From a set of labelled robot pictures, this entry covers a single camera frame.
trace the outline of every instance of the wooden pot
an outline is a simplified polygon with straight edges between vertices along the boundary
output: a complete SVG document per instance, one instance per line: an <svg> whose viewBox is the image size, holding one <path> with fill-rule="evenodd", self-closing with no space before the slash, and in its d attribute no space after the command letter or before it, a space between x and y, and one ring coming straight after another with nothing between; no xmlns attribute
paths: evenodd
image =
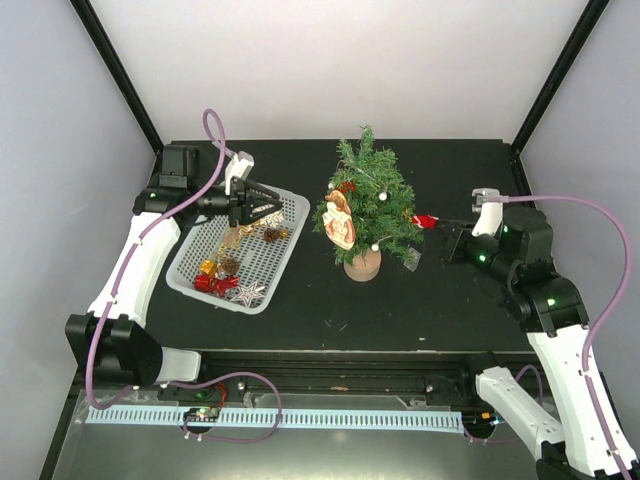
<svg viewBox="0 0 640 480"><path fill-rule="evenodd" d="M356 282L368 282L380 271L382 255L379 251L368 250L353 259L353 265L344 262L344 271Z"/></svg>

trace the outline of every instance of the pine cone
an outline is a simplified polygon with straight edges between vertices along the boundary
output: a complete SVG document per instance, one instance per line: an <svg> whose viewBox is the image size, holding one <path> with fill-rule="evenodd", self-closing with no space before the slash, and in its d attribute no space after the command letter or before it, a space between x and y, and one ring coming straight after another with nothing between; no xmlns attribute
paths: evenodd
<svg viewBox="0 0 640 480"><path fill-rule="evenodd" d="M275 228L267 228L264 231L264 241L273 243L280 238L280 231Z"/></svg>
<svg viewBox="0 0 640 480"><path fill-rule="evenodd" d="M219 268L224 270L227 275L235 275L240 269L240 262L233 257L225 257L220 262Z"/></svg>

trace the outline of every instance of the star ornament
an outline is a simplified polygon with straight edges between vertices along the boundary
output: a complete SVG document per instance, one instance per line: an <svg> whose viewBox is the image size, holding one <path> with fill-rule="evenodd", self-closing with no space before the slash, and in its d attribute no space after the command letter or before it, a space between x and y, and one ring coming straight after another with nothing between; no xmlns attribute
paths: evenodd
<svg viewBox="0 0 640 480"><path fill-rule="evenodd" d="M243 287L242 285L238 285L238 293L235 297L230 299L231 302L242 302L245 307L251 306L251 302L257 298L264 298L264 290L265 287L259 287L258 282L253 282L248 287Z"/></svg>

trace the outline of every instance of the white wall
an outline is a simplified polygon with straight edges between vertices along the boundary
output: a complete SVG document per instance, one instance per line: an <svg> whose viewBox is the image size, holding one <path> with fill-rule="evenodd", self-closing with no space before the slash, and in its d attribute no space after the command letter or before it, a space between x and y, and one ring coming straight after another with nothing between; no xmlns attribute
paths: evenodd
<svg viewBox="0 0 640 480"><path fill-rule="evenodd" d="M620 217L640 252L640 2L611 2L523 152L536 193L597 201ZM622 273L613 227L580 206L542 205L558 267L595 319ZM623 428L640 453L640 277L596 342Z"/></svg>
<svg viewBox="0 0 640 480"><path fill-rule="evenodd" d="M586 0L93 0L165 139L511 142Z"/></svg>
<svg viewBox="0 0 640 480"><path fill-rule="evenodd" d="M76 364L70 313L100 291L153 155L69 2L0 16L0 464L37 478Z"/></svg>

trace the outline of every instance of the angel ornament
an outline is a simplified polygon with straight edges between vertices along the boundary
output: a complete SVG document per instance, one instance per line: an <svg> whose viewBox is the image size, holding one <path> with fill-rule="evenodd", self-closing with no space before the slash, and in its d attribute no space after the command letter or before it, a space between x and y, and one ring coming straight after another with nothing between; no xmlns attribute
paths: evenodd
<svg viewBox="0 0 640 480"><path fill-rule="evenodd" d="M327 213L322 215L322 219L327 236L339 247L350 250L356 242L356 230L347 199L339 190L333 190L325 200Z"/></svg>

